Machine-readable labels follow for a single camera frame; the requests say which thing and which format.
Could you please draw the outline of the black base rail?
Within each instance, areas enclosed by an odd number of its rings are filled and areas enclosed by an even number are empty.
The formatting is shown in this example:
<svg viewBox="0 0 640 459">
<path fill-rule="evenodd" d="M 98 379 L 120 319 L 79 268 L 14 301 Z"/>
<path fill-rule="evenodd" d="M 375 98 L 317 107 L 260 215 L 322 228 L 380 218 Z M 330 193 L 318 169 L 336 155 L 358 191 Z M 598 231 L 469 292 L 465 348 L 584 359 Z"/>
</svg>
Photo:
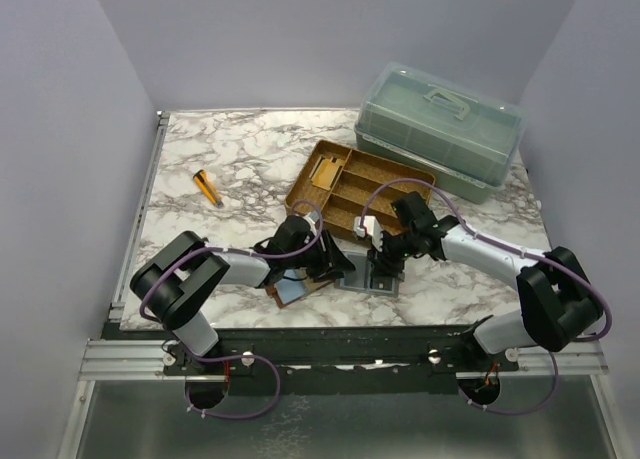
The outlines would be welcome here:
<svg viewBox="0 0 640 459">
<path fill-rule="evenodd" d="M 211 356 L 191 358 L 159 331 L 108 324 L 89 345 L 96 372 L 116 380 L 181 381 L 201 397 L 454 394 L 464 375 L 494 383 L 517 365 L 465 345 L 463 326 L 224 329 Z"/>
</svg>

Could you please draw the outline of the clear green plastic toolbox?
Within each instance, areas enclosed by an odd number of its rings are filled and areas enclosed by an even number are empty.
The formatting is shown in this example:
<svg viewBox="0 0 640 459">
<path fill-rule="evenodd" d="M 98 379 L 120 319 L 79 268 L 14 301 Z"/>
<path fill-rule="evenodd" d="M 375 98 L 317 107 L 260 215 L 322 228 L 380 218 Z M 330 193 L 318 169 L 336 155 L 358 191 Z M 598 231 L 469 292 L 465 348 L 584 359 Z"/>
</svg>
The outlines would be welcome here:
<svg viewBox="0 0 640 459">
<path fill-rule="evenodd" d="M 359 150 L 429 172 L 475 204 L 503 186 L 524 131 L 518 107 L 394 62 L 354 124 Z"/>
</svg>

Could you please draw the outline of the orange utility knife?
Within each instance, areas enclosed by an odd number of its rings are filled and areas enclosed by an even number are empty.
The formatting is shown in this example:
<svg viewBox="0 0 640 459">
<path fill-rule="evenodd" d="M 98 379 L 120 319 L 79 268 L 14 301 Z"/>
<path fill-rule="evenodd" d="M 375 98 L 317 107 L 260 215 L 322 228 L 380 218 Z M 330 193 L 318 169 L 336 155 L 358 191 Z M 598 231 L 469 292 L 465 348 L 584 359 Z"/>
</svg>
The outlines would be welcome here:
<svg viewBox="0 0 640 459">
<path fill-rule="evenodd" d="M 215 189 L 214 185 L 209 181 L 208 176 L 203 169 L 198 170 L 193 175 L 193 180 L 198 188 L 202 191 L 202 193 L 214 206 L 218 208 L 222 208 L 224 206 L 221 196 Z"/>
</svg>

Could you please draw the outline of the woven wicker divided tray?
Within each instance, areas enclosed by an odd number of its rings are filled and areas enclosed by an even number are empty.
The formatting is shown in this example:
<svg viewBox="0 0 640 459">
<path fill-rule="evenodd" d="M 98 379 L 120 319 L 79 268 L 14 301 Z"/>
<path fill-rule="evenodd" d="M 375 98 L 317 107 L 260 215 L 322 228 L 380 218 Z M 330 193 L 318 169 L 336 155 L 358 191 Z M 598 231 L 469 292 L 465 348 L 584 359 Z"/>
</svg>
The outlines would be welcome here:
<svg viewBox="0 0 640 459">
<path fill-rule="evenodd" d="M 322 156 L 335 156 L 345 160 L 344 168 L 330 191 L 314 187 L 310 180 L 310 173 Z M 376 216 L 382 228 L 391 234 L 398 234 L 404 230 L 391 203 L 412 191 L 419 192 L 425 200 L 429 200 L 430 187 L 410 180 L 419 179 L 434 185 L 435 176 L 373 154 L 321 140 L 315 145 L 289 190 L 284 201 L 285 209 L 287 212 L 296 210 L 307 213 L 312 210 L 309 205 L 303 203 L 297 206 L 295 202 L 311 201 L 321 208 L 325 228 L 334 237 L 354 243 L 354 218 L 361 215 L 367 200 L 378 187 L 399 178 L 405 181 L 385 188 L 373 199 L 367 210 L 367 213 Z"/>
</svg>

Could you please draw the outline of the brown open card holder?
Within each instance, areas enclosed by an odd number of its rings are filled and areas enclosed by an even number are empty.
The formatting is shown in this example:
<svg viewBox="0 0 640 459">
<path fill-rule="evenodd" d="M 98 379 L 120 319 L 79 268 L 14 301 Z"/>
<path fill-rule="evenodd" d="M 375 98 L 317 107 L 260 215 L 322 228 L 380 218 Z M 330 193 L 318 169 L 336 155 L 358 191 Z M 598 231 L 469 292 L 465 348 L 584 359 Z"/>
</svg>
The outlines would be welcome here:
<svg viewBox="0 0 640 459">
<path fill-rule="evenodd" d="M 285 308 L 331 284 L 331 280 L 314 282 L 306 276 L 300 276 L 294 270 L 289 270 L 278 282 L 266 287 L 265 291 L 279 308 Z"/>
</svg>

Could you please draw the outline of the yellow cards in tray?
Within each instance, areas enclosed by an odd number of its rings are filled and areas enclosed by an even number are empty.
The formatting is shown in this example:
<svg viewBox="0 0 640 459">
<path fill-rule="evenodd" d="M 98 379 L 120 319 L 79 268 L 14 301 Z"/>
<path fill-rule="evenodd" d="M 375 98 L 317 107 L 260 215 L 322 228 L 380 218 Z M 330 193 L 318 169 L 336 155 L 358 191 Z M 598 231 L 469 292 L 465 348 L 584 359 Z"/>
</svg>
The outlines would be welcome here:
<svg viewBox="0 0 640 459">
<path fill-rule="evenodd" d="M 342 169 L 345 160 L 332 156 L 320 157 L 310 173 L 311 184 L 314 187 L 330 191 Z"/>
</svg>

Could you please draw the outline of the grey card holder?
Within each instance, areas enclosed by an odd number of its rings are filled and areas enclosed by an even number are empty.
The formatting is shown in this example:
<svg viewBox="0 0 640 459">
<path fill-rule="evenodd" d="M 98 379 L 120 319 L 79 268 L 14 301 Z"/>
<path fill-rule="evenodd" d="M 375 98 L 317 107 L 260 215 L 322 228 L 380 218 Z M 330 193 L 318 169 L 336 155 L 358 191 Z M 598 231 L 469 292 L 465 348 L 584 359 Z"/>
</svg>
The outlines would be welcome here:
<svg viewBox="0 0 640 459">
<path fill-rule="evenodd" d="M 354 264 L 355 270 L 337 279 L 334 283 L 336 289 L 393 298 L 398 296 L 400 281 L 393 277 L 374 277 L 372 263 L 366 254 L 348 251 L 346 258 Z"/>
</svg>

